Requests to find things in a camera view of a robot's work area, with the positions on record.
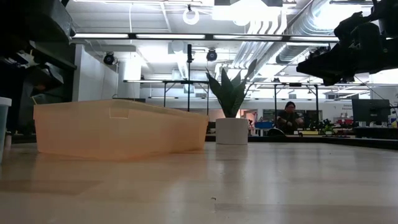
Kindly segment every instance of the orange plastic container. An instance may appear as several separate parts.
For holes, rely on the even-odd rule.
[[[129,100],[35,105],[39,152],[101,160],[203,149],[207,116]]]

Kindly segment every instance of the white planter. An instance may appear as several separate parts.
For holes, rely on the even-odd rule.
[[[248,120],[220,118],[216,120],[216,143],[229,145],[248,144]]]

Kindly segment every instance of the computer monitor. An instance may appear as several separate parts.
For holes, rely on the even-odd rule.
[[[369,126],[370,122],[381,125],[388,122],[391,114],[389,100],[352,100],[354,122],[365,121]]]

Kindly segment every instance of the man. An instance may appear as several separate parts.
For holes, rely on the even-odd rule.
[[[289,101],[286,103],[285,110],[278,113],[277,127],[285,134],[293,134],[298,126],[303,125],[303,120],[295,112],[296,105]]]

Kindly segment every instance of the camera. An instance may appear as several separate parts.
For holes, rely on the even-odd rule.
[[[118,62],[118,58],[114,56],[113,52],[107,52],[104,57],[104,63],[107,65],[114,65]]]
[[[217,60],[216,50],[215,49],[209,49],[209,52],[207,53],[206,59],[209,62],[214,62],[215,60]]]

